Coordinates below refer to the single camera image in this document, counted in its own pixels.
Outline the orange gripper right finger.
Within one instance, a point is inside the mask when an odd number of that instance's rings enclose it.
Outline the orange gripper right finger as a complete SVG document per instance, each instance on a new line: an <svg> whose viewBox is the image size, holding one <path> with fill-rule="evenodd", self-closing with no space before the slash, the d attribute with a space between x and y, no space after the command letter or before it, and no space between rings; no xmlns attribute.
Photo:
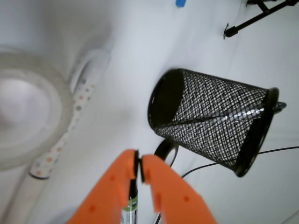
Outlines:
<svg viewBox="0 0 299 224"><path fill-rule="evenodd" d="M159 157L144 155L142 173L163 224L217 223L204 199Z"/></svg>

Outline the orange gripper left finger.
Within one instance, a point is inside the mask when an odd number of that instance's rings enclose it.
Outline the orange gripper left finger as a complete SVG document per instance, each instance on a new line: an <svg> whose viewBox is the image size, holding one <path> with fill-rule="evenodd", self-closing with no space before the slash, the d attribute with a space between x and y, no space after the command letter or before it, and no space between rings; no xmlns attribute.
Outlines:
<svg viewBox="0 0 299 224"><path fill-rule="evenodd" d="M119 224L138 172L138 151L122 152L72 215L69 224Z"/></svg>

